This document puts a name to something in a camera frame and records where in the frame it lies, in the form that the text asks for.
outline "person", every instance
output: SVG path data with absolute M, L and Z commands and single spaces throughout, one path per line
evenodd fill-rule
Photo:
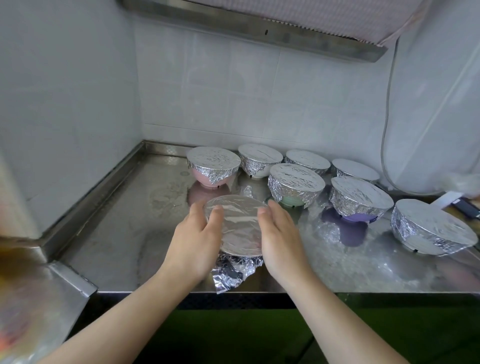
M 178 224 L 156 274 L 40 363 L 132 363 L 215 264 L 223 208 L 215 206 L 207 223 L 203 204 L 194 203 Z M 268 207 L 258 209 L 258 222 L 268 272 L 293 300 L 330 364 L 407 363 L 317 278 L 287 211 L 270 200 Z

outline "green surface under table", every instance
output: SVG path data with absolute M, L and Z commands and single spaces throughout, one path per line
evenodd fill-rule
M 360 309 L 411 363 L 479 363 L 478 308 Z M 326 363 L 297 310 L 176 310 L 136 363 Z

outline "white electrical cord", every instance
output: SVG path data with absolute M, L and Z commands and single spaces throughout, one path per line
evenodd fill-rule
M 398 52 L 398 42 L 399 42 L 399 40 L 400 40 L 400 37 L 397 38 L 397 40 L 395 42 L 395 49 L 394 49 L 394 53 L 393 53 L 392 66 L 390 68 L 390 76 L 388 77 L 387 97 L 386 97 L 386 106 L 385 106 L 385 125 L 384 125 L 384 132 L 382 134 L 382 146 L 380 147 L 380 161 L 382 163 L 382 172 L 383 172 L 385 178 L 387 179 L 387 181 L 397 190 L 399 190 L 401 192 L 404 192 L 406 194 L 414 195 L 414 196 L 430 196 L 432 194 L 438 194 L 441 191 L 433 191 L 433 192 L 430 192 L 430 193 L 418 193 L 418 192 L 403 190 L 400 187 L 398 187 L 392 181 L 392 179 L 388 175 L 388 172 L 387 172 L 386 167 L 385 167 L 384 147 L 385 147 L 385 135 L 387 133 L 387 126 L 388 126 L 388 118 L 389 118 L 389 114 L 390 114 L 390 88 L 392 86 L 392 78 L 393 78 L 393 72 L 394 72 L 394 69 L 395 69 L 396 54 Z

